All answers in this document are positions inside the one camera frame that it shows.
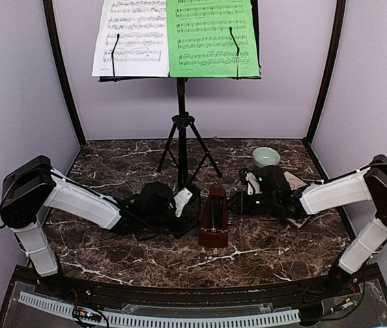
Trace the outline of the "white sheet music paper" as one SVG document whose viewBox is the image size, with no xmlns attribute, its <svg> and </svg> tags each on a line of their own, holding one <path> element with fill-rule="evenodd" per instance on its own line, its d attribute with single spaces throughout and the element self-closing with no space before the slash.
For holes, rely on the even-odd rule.
<svg viewBox="0 0 387 328">
<path fill-rule="evenodd" d="M 166 2 L 105 1 L 92 75 L 168 77 Z"/>
</svg>

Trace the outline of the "dark red wooden metronome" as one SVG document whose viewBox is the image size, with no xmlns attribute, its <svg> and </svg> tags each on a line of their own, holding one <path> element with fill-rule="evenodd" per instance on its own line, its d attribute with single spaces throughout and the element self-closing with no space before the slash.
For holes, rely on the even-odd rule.
<svg viewBox="0 0 387 328">
<path fill-rule="evenodd" d="M 227 194 L 222 187 L 213 187 L 203 210 L 198 244 L 207 248 L 228 246 Z"/>
</svg>

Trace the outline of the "green paper sheet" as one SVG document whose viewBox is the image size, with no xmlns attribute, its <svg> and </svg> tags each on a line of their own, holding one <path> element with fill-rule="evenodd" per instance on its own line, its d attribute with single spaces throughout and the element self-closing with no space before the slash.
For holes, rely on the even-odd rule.
<svg viewBox="0 0 387 328">
<path fill-rule="evenodd" d="M 166 5 L 170 77 L 260 77 L 250 1 Z"/>
</svg>

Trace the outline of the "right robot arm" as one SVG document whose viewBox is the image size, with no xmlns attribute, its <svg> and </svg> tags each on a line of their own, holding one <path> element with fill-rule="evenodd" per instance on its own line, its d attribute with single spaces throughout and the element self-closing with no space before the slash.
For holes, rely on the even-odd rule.
<svg viewBox="0 0 387 328">
<path fill-rule="evenodd" d="M 331 297 L 349 286 L 349 276 L 387 243 L 387 156 L 379 154 L 357 170 L 329 180 L 291 187 L 284 170 L 269 165 L 240 170 L 246 190 L 235 192 L 229 209 L 238 215 L 271 215 L 280 219 L 307 219 L 325 210 L 358 202 L 373 202 L 375 214 L 341 253 L 323 282 Z"/>
</svg>

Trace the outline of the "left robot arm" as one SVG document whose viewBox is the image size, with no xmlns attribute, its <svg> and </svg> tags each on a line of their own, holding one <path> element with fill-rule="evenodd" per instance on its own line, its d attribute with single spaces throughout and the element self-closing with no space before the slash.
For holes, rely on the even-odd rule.
<svg viewBox="0 0 387 328">
<path fill-rule="evenodd" d="M 40 155 L 4 178 L 0 229 L 13 231 L 36 273 L 45 277 L 45 288 L 64 298 L 71 283 L 60 274 L 61 265 L 38 221 L 41 208 L 70 213 L 121 236 L 150 230 L 180 238 L 199 223 L 199 214 L 187 208 L 191 204 L 201 205 L 200 190 L 193 184 L 174 192 L 165 183 L 151 182 L 140 193 L 120 199 L 69 179 Z"/>
</svg>

